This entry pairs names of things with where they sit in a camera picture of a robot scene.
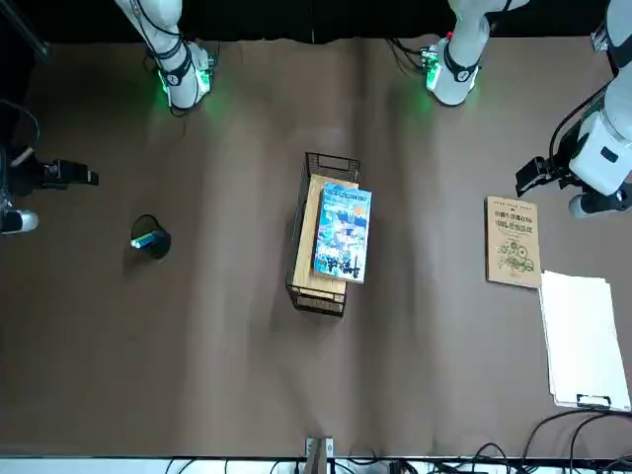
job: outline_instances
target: wooden board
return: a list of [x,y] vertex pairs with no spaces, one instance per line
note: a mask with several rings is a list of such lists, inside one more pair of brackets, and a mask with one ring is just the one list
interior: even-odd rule
[[487,280],[540,286],[542,273],[535,204],[488,197],[486,207]]
[[314,274],[312,268],[312,258],[314,255],[314,238],[318,225],[318,212],[320,207],[320,196],[325,187],[325,183],[336,183],[337,185],[357,188],[357,183],[336,180],[320,175],[312,175],[307,191],[307,203],[303,215],[303,227],[300,232],[300,242],[298,244],[298,254],[296,256],[296,266],[294,267],[294,278],[292,284],[303,288],[316,289],[331,293],[344,294],[347,283],[337,278],[328,278]]

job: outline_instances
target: black clip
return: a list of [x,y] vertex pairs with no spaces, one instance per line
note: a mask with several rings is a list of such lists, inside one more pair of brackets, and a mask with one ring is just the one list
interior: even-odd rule
[[[583,398],[602,398],[608,402],[608,406],[601,405],[600,403],[582,403]],[[609,410],[612,406],[612,400],[607,395],[585,395],[583,393],[577,394],[577,406],[579,408],[595,408],[598,410]]]

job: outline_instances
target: brown book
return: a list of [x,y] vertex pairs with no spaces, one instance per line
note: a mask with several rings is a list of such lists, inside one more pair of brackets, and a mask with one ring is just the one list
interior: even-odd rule
[[520,286],[542,284],[537,206],[487,197],[487,280]]

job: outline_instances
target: blue book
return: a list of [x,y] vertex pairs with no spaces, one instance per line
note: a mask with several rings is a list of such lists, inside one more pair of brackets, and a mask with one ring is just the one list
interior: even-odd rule
[[314,252],[315,272],[364,282],[370,211],[369,191],[325,184]]

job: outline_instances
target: book cover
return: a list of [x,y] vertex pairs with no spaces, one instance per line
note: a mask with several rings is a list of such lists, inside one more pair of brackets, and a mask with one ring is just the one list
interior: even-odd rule
[[487,197],[487,280],[539,287],[537,207],[523,200]]
[[364,282],[369,191],[327,183],[323,188],[314,252],[314,271]]

